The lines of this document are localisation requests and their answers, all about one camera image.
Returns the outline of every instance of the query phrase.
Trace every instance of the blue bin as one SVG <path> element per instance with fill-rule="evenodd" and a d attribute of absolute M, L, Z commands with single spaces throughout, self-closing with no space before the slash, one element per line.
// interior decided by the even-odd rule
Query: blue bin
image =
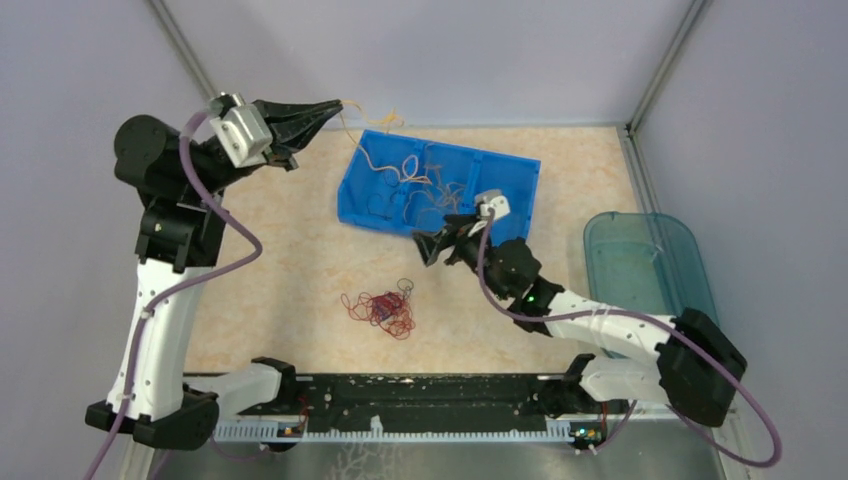
<path fill-rule="evenodd" d="M 373 130 L 366 130 L 359 144 L 377 168 L 400 169 L 410 155 L 417 156 L 418 170 L 407 173 L 426 175 L 434 185 L 399 183 L 392 171 L 375 172 L 357 148 L 339 186 L 340 222 L 405 236 L 415 230 L 437 231 L 446 214 L 473 213 L 475 195 L 500 189 L 511 213 L 495 224 L 492 241 L 498 245 L 527 238 L 541 167 L 538 160 Z"/>

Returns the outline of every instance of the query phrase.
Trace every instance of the floor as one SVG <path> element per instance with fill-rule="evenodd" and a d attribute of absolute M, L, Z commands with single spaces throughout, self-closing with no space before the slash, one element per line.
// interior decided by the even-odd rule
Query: floor
<path fill-rule="evenodd" d="M 586 223 L 605 211 L 637 211 L 614 128 L 398 133 L 541 160 L 528 244 L 542 275 L 582 295 Z M 353 151 L 344 132 L 324 131 L 298 154 L 299 169 L 260 169 L 227 191 L 225 206 L 265 253 L 205 287 L 186 371 L 229 371 L 270 356 L 314 373 L 561 372 L 575 354 L 596 351 L 520 330 L 486 303 L 466 267 L 425 268 L 408 238 L 339 223 L 336 191 Z M 250 249 L 228 229 L 219 265 Z M 415 282 L 408 339 L 349 318 L 342 293 L 382 293 L 401 277 Z"/>

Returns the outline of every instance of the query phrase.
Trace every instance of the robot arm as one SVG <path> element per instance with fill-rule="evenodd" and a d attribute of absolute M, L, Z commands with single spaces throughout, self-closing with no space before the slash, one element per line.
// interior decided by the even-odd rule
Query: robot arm
<path fill-rule="evenodd" d="M 209 110 L 215 136 L 192 142 L 190 156 L 202 183 L 220 202 L 224 188 L 263 165 L 297 168 L 294 154 L 342 104 L 245 104 L 240 95 L 222 94 Z M 154 448 L 193 450 L 206 442 L 219 416 L 275 399 L 294 401 L 289 384 L 294 367 L 263 358 L 237 372 L 184 384 L 202 284 L 164 299 L 136 338 L 143 308 L 157 294 L 210 272 L 223 238 L 225 223 L 190 185 L 178 146 L 179 132 L 148 115 L 127 120 L 115 136 L 115 175 L 138 190 L 144 206 L 135 248 L 138 289 L 121 368 L 106 399 L 87 409 L 86 423 L 109 430 L 126 400 L 121 433 Z M 134 350 L 133 342 L 138 342 Z M 135 358 L 131 351 L 137 352 Z M 124 394 L 127 376 L 132 377 L 130 395 Z"/>
<path fill-rule="evenodd" d="M 413 239 L 425 265 L 453 248 L 445 261 L 462 261 L 472 272 L 483 269 L 485 286 L 501 300 L 514 299 L 508 314 L 538 318 L 515 320 L 528 332 L 570 338 L 597 345 L 627 358 L 596 358 L 579 355 L 566 378 L 591 399 L 604 402 L 633 399 L 670 404 L 682 415 L 702 425 L 720 426 L 727 415 L 735 389 L 692 350 L 652 323 L 681 332 L 706 350 L 736 379 L 747 368 L 745 358 L 705 314 L 687 309 L 680 316 L 646 315 L 601 304 L 568 291 L 539 275 L 536 260 L 523 238 L 494 246 L 484 245 L 483 229 L 490 212 L 493 221 L 509 214 L 509 203 L 497 190 L 476 197 L 478 212 L 447 215 L 441 231 L 418 232 Z M 482 257 L 480 248 L 484 248 Z M 478 258 L 484 264 L 478 265 Z M 571 319 L 545 321 L 545 317 L 573 315 Z M 650 321 L 634 320 L 634 317 Z"/>

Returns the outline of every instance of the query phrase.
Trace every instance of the white wall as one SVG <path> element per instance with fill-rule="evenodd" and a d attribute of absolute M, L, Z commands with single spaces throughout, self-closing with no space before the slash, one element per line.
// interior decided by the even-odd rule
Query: white wall
<path fill-rule="evenodd" d="M 690 0 L 166 3 L 219 89 L 503 125 L 629 120 Z"/>
<path fill-rule="evenodd" d="M 121 359 L 141 214 L 112 139 L 132 115 L 180 126 L 201 105 L 143 2 L 65 3 L 0 14 L 4 479 L 79 478 L 99 447 L 83 417 Z"/>
<path fill-rule="evenodd" d="M 846 18 L 839 0 L 715 2 L 641 137 L 783 432 L 768 479 L 846 476 Z"/>

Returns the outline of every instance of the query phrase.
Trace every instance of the transparent blue container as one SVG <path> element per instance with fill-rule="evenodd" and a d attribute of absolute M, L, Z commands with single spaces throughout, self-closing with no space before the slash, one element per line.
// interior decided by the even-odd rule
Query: transparent blue container
<path fill-rule="evenodd" d="M 719 324 L 695 236 L 676 218 L 602 213 L 586 224 L 583 244 L 593 300 L 652 314 L 690 307 Z"/>
<path fill-rule="evenodd" d="M 497 188 L 509 200 L 511 213 L 492 228 L 493 243 L 527 238 L 530 233 L 541 167 L 538 160 L 373 130 L 366 130 L 359 144 L 377 168 L 392 165 L 401 169 L 404 160 L 416 155 L 418 170 L 407 173 L 426 174 L 442 189 L 399 183 L 397 174 L 391 171 L 375 172 L 357 148 L 339 186 L 340 222 L 406 236 L 415 230 L 438 231 L 445 214 L 473 213 L 474 196 Z M 442 199 L 446 197 L 453 200 L 445 206 Z"/>

